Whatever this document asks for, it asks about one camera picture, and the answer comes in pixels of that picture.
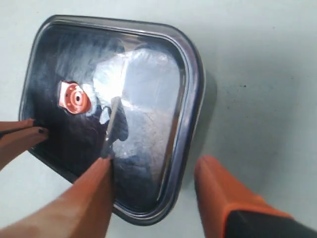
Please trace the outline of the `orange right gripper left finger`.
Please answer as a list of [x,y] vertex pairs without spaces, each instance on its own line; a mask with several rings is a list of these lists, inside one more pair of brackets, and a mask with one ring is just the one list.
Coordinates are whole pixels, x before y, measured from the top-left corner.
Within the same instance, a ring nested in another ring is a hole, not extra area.
[[62,195],[0,231],[2,238],[104,238],[114,203],[111,159],[97,159]]

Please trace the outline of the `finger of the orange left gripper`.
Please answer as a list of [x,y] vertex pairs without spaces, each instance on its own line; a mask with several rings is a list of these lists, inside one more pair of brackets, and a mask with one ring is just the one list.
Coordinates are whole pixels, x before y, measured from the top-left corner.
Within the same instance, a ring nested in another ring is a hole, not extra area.
[[14,132],[37,133],[37,128],[34,126],[34,123],[34,119],[26,119],[20,121],[1,121],[0,134],[7,135]]
[[0,139],[0,169],[33,146],[45,141],[49,132],[42,127],[31,127],[4,135]]

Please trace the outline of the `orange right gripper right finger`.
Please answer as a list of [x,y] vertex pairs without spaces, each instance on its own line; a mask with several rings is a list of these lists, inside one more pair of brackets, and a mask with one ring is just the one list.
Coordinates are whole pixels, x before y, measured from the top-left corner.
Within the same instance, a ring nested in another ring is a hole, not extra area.
[[207,238],[315,238],[317,232],[266,203],[212,156],[195,165],[195,191]]

